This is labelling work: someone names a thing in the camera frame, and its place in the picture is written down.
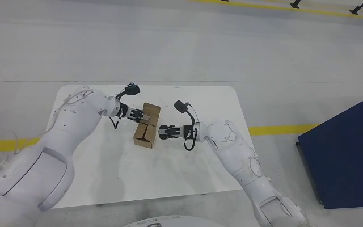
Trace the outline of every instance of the concrete floor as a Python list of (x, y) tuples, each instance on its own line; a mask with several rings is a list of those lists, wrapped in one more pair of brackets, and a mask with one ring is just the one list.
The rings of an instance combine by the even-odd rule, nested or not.
[[(67, 84), (229, 85), (248, 126), (320, 123), (362, 101), (363, 20), (184, 0), (0, 1), (0, 127), (31, 137)], [(253, 137), (265, 172), (316, 226), (361, 226), (324, 210), (296, 134)], [(257, 226), (243, 191), (54, 209), (37, 226), (123, 226), (191, 215)]]

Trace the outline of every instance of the cardboard box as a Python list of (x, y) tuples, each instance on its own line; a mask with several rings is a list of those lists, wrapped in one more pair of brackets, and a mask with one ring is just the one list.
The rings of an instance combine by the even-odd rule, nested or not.
[(141, 120), (134, 134), (134, 144), (144, 148), (153, 148), (157, 134), (157, 124), (160, 115), (160, 106), (150, 103), (143, 104), (143, 114), (150, 116), (149, 121)]

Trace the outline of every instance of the white tabletop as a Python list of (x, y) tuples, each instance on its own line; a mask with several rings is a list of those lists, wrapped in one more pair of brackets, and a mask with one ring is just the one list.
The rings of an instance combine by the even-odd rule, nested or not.
[[(53, 110), (79, 85), (62, 87)], [(117, 94), (122, 85), (95, 85), (107, 95)], [(190, 123), (186, 114), (173, 104), (189, 101), (199, 120), (206, 125), (215, 120), (231, 120), (253, 147), (237, 95), (228, 86), (140, 86), (135, 96), (121, 101), (133, 108), (144, 102), (161, 107), (158, 127)], [(107, 117), (77, 147), (73, 159), (75, 178), (55, 208), (115, 203), (160, 197), (205, 194), (238, 190), (241, 186), (224, 169), (208, 143), (197, 143), (193, 151), (184, 150), (183, 139), (155, 139), (153, 149), (136, 146), (133, 134), (137, 123), (122, 119), (113, 128)]]

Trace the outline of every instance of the navy blue panel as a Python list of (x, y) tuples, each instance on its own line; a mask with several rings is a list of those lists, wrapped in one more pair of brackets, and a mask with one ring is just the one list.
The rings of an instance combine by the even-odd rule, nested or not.
[(325, 209), (363, 207), (363, 102), (298, 139)]

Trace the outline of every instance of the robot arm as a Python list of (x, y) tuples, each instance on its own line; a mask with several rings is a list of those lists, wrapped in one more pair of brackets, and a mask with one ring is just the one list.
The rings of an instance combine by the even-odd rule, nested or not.
[[(188, 103), (176, 102), (179, 112), (186, 112), (188, 105)], [(232, 141), (230, 141), (231, 132), (235, 135)], [(281, 195), (270, 184), (261, 168), (257, 154), (249, 147), (232, 122), (227, 120), (225, 123), (213, 123), (208, 127), (202, 122), (181, 127), (161, 125), (158, 134), (162, 140), (178, 137), (184, 138), (185, 141), (193, 140), (193, 142), (207, 140), (223, 166), (250, 198), (254, 215), (261, 227), (308, 226), (301, 208), (288, 197)], [(229, 144), (219, 148), (216, 142)]]
[(74, 179), (73, 153), (96, 128), (102, 116), (148, 120), (141, 110), (120, 102), (139, 92), (129, 84), (125, 91), (105, 96), (99, 90), (80, 88), (53, 113), (53, 123), (40, 141), (24, 148), (0, 171), (1, 226), (34, 226), (41, 212), (55, 206)]

